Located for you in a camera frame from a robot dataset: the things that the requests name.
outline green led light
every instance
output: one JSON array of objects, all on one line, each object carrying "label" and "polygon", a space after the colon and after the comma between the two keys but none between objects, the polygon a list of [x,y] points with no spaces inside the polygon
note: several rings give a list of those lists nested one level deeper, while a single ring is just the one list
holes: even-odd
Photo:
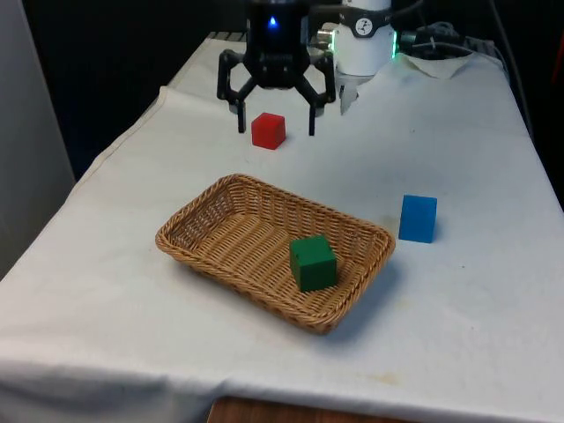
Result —
[{"label": "green led light", "polygon": [[335,53],[335,33],[337,32],[337,30],[333,30],[331,31],[331,43],[329,45],[329,50],[331,50],[333,52],[333,54]]},{"label": "green led light", "polygon": [[396,57],[397,54],[397,32],[394,31],[394,42],[392,43],[391,47],[391,58],[393,59]]}]

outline blue led light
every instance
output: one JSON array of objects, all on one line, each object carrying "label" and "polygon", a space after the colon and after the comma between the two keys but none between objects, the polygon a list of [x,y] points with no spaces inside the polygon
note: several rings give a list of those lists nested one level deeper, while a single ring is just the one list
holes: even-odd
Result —
[{"label": "blue led light", "polygon": [[278,21],[273,16],[268,21],[268,29],[278,29]]}]

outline white cloth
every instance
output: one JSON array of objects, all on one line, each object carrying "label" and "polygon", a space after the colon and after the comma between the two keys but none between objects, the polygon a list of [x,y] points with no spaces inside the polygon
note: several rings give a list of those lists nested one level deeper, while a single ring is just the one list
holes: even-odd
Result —
[{"label": "white cloth", "polygon": [[[200,48],[0,283],[0,419],[198,421],[236,395],[564,421],[564,218],[500,69],[477,57],[440,80],[391,63],[347,115],[328,106],[316,137],[299,94],[257,89],[249,127],[263,111],[286,117],[272,152],[215,99],[223,48],[239,47]],[[438,197],[436,241],[399,241],[341,325],[309,334],[154,245],[234,172],[394,231],[404,194]]]}]

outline white robot component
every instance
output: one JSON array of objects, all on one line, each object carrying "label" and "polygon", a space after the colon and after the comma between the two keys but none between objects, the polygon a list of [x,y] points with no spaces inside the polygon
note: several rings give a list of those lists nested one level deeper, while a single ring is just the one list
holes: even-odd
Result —
[{"label": "white robot component", "polygon": [[335,33],[337,70],[345,75],[373,77],[394,53],[391,0],[343,0],[343,6],[354,12],[341,14]]}]

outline dark background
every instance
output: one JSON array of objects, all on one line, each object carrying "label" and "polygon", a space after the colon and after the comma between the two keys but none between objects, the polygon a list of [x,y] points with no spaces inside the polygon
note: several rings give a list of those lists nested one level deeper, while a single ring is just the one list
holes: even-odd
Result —
[{"label": "dark background", "polygon": [[[396,0],[394,7],[410,3]],[[551,84],[564,2],[497,4],[522,73],[539,156],[564,204],[558,154],[564,137],[557,126],[564,110],[562,76]],[[24,5],[77,177],[143,114],[210,31],[244,28],[243,0],[24,0]],[[424,13],[427,23],[452,22],[459,33],[494,40],[506,53],[486,0],[427,0]],[[397,29],[417,26],[416,17],[395,23]]]}]

